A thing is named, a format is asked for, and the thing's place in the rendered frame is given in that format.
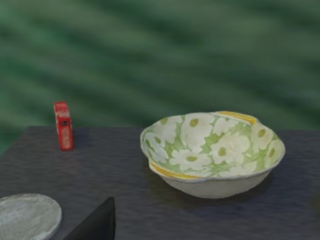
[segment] white plate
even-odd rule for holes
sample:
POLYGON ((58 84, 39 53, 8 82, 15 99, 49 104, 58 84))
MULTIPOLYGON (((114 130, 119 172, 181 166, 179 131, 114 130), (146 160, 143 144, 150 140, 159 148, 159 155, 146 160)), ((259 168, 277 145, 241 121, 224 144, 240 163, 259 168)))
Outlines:
POLYGON ((0 199, 0 240, 49 240, 60 225, 62 210, 52 198, 18 194, 0 199))

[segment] green curtain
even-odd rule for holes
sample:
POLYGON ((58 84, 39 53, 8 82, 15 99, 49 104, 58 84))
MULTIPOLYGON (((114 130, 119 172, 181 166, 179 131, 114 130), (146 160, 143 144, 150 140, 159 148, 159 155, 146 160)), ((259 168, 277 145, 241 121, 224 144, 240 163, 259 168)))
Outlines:
POLYGON ((27 126, 145 127, 228 110, 320 126, 320 2, 2 0, 0 151, 27 126))

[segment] red clip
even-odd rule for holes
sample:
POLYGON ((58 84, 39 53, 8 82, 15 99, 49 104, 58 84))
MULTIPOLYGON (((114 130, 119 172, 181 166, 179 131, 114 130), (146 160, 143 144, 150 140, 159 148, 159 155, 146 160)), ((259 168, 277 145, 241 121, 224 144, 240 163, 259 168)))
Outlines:
POLYGON ((53 104, 53 109, 60 149, 62 151, 71 150, 74 147, 74 141, 67 103, 64 101, 57 101, 53 104))

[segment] floral bowl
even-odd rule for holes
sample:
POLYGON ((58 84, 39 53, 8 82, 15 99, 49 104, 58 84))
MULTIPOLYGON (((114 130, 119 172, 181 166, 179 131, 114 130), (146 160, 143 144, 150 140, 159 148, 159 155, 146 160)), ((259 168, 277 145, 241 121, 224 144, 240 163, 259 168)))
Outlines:
POLYGON ((258 119, 230 111, 163 118, 142 131, 140 145, 150 169, 165 182, 210 199, 257 186, 286 151, 258 119))

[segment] tabletop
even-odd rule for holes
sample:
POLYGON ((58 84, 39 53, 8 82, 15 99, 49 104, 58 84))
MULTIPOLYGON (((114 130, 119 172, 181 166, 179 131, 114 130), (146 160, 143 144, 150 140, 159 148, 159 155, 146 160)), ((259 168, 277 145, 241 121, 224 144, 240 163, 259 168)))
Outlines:
POLYGON ((55 199, 62 240, 106 198, 116 205, 116 240, 320 239, 320 131, 277 131, 279 166, 254 189, 221 200, 168 186, 148 169, 139 128, 74 130, 61 152, 55 127, 29 127, 0 157, 0 198, 39 193, 55 199))

